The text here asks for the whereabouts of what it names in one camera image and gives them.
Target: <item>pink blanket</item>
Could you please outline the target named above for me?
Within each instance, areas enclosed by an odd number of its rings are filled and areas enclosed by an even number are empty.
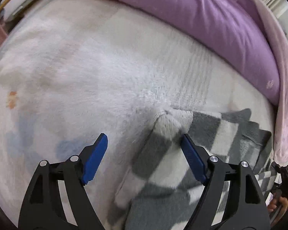
[[[261,0],[253,0],[266,31],[280,74],[280,101],[274,134],[274,160],[288,160],[288,40],[272,12]]]

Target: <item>bed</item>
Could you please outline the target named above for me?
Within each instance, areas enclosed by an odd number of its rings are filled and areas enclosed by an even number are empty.
[[[39,161],[64,161],[103,132],[109,147],[86,192],[104,223],[167,108],[250,108],[251,120],[274,133],[268,99],[191,36],[117,1],[46,0],[0,48],[0,207],[17,226]]]

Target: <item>human hand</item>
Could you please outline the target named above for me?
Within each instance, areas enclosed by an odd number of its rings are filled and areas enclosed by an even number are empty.
[[[281,203],[282,208],[280,212],[278,213],[278,215],[276,216],[275,220],[271,223],[271,227],[274,226],[280,220],[280,218],[283,217],[283,215],[285,214],[288,208],[288,200],[286,197],[280,197],[278,201]],[[277,208],[276,204],[277,204],[277,199],[273,199],[270,201],[269,205],[267,206],[269,213],[272,213]]]

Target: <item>purple comforter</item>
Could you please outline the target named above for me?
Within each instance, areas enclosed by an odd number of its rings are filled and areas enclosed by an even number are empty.
[[[201,41],[277,105],[280,78],[252,0],[119,0]]]

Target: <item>screw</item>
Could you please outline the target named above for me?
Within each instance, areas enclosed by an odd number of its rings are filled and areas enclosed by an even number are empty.
[[[47,165],[47,161],[46,161],[46,160],[41,161],[41,162],[40,162],[40,165],[41,165],[42,167],[46,166],[46,165]]]
[[[241,162],[241,165],[242,165],[243,167],[248,167],[248,163],[247,163],[246,161],[242,161],[242,162]]]
[[[72,156],[72,157],[70,158],[70,160],[71,160],[72,162],[76,162],[76,161],[79,160],[79,157],[78,157],[78,156]]]
[[[216,163],[219,159],[216,156],[211,156],[210,161]]]

